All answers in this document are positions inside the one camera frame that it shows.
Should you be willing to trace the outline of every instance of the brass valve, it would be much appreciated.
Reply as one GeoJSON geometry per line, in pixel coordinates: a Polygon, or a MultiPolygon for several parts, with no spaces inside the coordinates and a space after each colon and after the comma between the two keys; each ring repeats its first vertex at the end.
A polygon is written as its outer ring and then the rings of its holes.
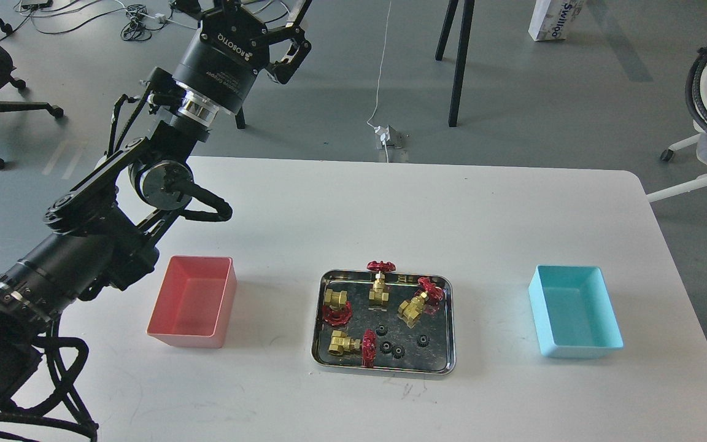
{"type": "Polygon", "coordinates": [[[342,356],[346,353],[360,353],[361,339],[349,338],[342,330],[331,332],[331,344],[329,344],[329,354],[342,356]]]}
{"type": "Polygon", "coordinates": [[[370,289],[370,307],[385,307],[389,304],[389,292],[387,291],[387,275],[384,272],[376,274],[376,281],[370,289]]]}
{"type": "Polygon", "coordinates": [[[402,319],[408,327],[413,328],[419,321],[426,302],[427,292],[412,297],[410,301],[404,300],[398,307],[398,318],[402,319]]]}
{"type": "Polygon", "coordinates": [[[323,305],[334,311],[340,311],[345,308],[346,302],[348,302],[348,291],[336,292],[332,289],[326,289],[326,292],[323,292],[323,305]]]}

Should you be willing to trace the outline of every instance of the black gear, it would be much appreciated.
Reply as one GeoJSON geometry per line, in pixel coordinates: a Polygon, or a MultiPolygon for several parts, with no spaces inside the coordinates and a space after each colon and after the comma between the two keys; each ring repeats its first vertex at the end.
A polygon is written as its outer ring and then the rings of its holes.
{"type": "Polygon", "coordinates": [[[392,355],[395,356],[395,359],[400,359],[405,356],[405,349],[403,349],[402,345],[395,345],[395,348],[392,349],[392,355]]]}

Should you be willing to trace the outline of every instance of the tissue box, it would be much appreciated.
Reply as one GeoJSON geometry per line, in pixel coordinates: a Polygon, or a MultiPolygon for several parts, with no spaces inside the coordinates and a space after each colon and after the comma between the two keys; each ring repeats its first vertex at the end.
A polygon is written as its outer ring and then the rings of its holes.
{"type": "Polygon", "coordinates": [[[596,266],[537,266],[528,296],[542,355],[592,359],[623,349],[596,266]]]}
{"type": "Polygon", "coordinates": [[[585,0],[536,0],[528,34],[534,41],[566,39],[584,4],[585,0]]]}
{"type": "Polygon", "coordinates": [[[219,349],[236,293],[229,257],[171,257],[146,334],[177,347],[219,349]]]}

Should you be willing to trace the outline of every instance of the metal tray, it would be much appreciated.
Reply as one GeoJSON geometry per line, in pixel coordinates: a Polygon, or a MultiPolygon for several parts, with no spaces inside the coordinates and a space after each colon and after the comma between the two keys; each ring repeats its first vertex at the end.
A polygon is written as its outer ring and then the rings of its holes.
{"type": "Polygon", "coordinates": [[[312,358],[322,366],[341,367],[351,370],[382,370],[389,372],[408,372],[421,374],[447,374],[454,369],[454,322],[452,321],[452,285],[441,276],[426,274],[387,273],[385,283],[389,291],[389,302],[385,308],[372,308],[368,294],[375,281],[375,272],[333,269],[326,272],[320,280],[317,303],[315,330],[312,334],[312,358]],[[438,308],[427,306],[413,328],[398,317],[398,306],[404,300],[414,297],[420,288],[419,277],[429,277],[444,292],[444,299],[438,308]],[[348,324],[332,327],[323,321],[323,294],[326,289],[336,292],[345,290],[351,303],[353,315],[348,324]],[[387,333],[376,335],[376,358],[373,368],[362,365],[360,353],[342,356],[328,352],[331,333],[342,330],[351,338],[362,339],[365,330],[376,330],[378,325],[385,325],[387,333]],[[420,346],[418,339],[425,335],[429,338],[427,346],[420,346]],[[381,344],[389,341],[393,346],[404,347],[402,358],[395,358],[392,353],[381,352],[381,344]]]}

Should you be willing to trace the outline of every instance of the cardboard box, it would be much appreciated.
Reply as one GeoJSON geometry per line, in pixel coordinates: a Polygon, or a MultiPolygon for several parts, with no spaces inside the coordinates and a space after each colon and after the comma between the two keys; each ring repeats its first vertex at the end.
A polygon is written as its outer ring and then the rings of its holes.
{"type": "Polygon", "coordinates": [[[585,0],[536,0],[528,34],[534,41],[566,39],[584,4],[585,0]]]}

